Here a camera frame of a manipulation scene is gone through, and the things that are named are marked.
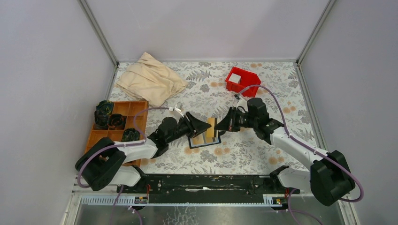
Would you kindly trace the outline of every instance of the wooden tray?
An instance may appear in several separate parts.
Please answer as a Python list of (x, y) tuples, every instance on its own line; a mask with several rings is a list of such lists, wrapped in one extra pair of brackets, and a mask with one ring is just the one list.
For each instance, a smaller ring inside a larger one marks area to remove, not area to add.
[[(95, 124), (93, 123), (90, 136), (87, 141), (86, 149), (84, 153), (86, 153), (88, 150), (90, 150), (91, 147), (97, 143), (101, 138), (103, 137), (109, 137), (112, 141), (114, 142), (120, 142), (122, 141), (122, 135), (124, 130), (128, 128), (135, 128), (134, 127), (134, 116), (141, 110), (147, 109), (148, 108), (148, 102), (147, 101), (138, 101), (138, 102), (114, 102), (112, 114), (121, 114), (123, 116), (127, 116), (126, 119), (126, 125), (124, 126), (123, 129), (109, 129), (108, 130), (97, 130), (95, 129)], [(140, 114), (137, 119), (136, 123), (138, 128), (145, 133), (145, 128), (146, 128), (146, 118), (148, 116), (148, 111)], [(141, 160), (136, 160), (133, 162), (125, 163), (123, 165), (125, 166), (130, 166), (130, 165), (137, 165), (139, 166), (141, 163)]]

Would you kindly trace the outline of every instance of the red bin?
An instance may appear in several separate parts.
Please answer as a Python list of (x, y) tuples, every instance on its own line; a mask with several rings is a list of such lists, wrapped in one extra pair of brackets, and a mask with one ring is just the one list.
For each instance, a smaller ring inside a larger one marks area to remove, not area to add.
[[(232, 74), (236, 74), (241, 77), (240, 83), (234, 83), (229, 81), (229, 78), (231, 77)], [(231, 72), (230, 74), (228, 74), (227, 79), (225, 81), (227, 82), (227, 89), (234, 92), (240, 92), (241, 90), (243, 90), (243, 88), (253, 84), (261, 84), (261, 81), (259, 79), (259, 76), (257, 76), (257, 74), (237, 67), (233, 67), (231, 69)], [(258, 89), (259, 87), (249, 88), (248, 90), (243, 92), (242, 95), (245, 97), (256, 97)]]

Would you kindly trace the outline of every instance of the folded towel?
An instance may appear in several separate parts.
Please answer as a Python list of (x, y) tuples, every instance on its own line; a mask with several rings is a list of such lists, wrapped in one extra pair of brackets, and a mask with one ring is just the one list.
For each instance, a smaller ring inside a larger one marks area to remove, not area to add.
[(116, 86), (128, 96), (143, 98), (152, 106), (161, 106), (186, 85), (187, 82), (178, 74), (148, 53), (144, 53), (137, 63), (129, 65), (116, 82)]

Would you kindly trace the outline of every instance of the white wall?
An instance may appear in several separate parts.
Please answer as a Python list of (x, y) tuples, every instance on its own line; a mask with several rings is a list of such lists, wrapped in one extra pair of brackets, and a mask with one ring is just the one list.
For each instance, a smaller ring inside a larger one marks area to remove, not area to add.
[(328, 0), (88, 0), (118, 60), (296, 59)]
[(76, 0), (0, 1), (0, 224), (61, 221), (112, 65)]
[(365, 188), (362, 225), (397, 224), (398, 1), (338, 1), (302, 68), (330, 150)]

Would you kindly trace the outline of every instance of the table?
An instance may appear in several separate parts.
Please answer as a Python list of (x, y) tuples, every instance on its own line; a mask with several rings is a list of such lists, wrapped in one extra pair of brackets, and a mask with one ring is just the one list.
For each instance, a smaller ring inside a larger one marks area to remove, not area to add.
[[(115, 82), (120, 78), (128, 62), (120, 63)], [(316, 145), (310, 116), (306, 110), (298, 78), (292, 62), (167, 62), (188, 85), (179, 94), (167, 99), (163, 106), (183, 103), (183, 109), (196, 118), (207, 121), (210, 117), (224, 118), (230, 106), (236, 106), (235, 92), (227, 91), (225, 78), (232, 67), (258, 74), (261, 84), (275, 93), (286, 117), (288, 128), (298, 137)], [(282, 121), (271, 95), (259, 89), (257, 96), (267, 105), (270, 117)], [(109, 100), (134, 101), (113, 86)], [(148, 113), (146, 133), (151, 134), (162, 119), (172, 116), (166, 110)], [(180, 138), (169, 144), (169, 150), (161, 157), (143, 159), (141, 169), (145, 173), (194, 173), (194, 174), (269, 174), (282, 165), (298, 170), (305, 167), (283, 150), (258, 139), (248, 128), (240, 132), (227, 132), (222, 143), (190, 149), (188, 139)]]

